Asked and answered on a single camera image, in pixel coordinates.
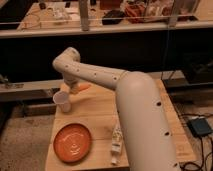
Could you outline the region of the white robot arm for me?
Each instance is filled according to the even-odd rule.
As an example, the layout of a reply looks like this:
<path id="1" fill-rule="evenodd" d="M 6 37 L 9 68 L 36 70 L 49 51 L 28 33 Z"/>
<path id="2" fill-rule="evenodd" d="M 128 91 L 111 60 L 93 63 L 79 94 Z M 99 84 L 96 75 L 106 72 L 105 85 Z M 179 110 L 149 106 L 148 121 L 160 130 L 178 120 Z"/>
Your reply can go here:
<path id="1" fill-rule="evenodd" d="M 53 67 L 72 91 L 83 79 L 115 92 L 130 171 L 181 171 L 160 92 L 151 76 L 84 64 L 72 47 L 53 60 Z"/>

